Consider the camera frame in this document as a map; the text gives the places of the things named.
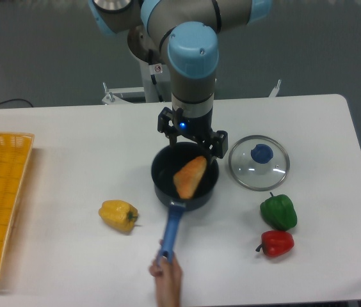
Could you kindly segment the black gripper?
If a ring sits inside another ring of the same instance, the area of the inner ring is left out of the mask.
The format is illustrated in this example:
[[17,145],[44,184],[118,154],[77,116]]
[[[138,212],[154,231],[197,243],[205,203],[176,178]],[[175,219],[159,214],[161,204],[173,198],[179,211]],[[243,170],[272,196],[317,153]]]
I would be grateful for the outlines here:
[[224,130],[212,130],[212,115],[211,109],[203,116],[190,118],[184,116],[181,108],[173,109],[172,112],[164,107],[158,115],[157,131],[169,139],[170,146],[175,146],[178,136],[198,143],[209,164],[212,164],[216,159],[224,158],[229,147],[228,133]]

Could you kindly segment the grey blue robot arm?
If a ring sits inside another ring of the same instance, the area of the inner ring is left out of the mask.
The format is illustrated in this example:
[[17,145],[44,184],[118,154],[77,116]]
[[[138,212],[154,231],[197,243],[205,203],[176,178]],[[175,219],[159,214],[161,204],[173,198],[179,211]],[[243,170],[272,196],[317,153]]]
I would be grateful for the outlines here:
[[218,34],[264,18],[271,1],[89,1],[107,33],[140,27],[152,52],[170,74],[172,106],[158,116],[157,129],[175,146],[178,136],[196,143],[209,160],[223,158],[228,136],[213,131],[212,115]]

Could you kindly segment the person's hand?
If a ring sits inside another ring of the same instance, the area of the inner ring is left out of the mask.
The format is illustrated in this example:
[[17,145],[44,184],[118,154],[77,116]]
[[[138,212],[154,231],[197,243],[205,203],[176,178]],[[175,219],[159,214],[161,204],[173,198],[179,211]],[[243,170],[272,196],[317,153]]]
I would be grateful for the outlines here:
[[176,254],[171,262],[162,257],[158,264],[153,259],[149,273],[155,281],[157,306],[180,306],[183,271]]

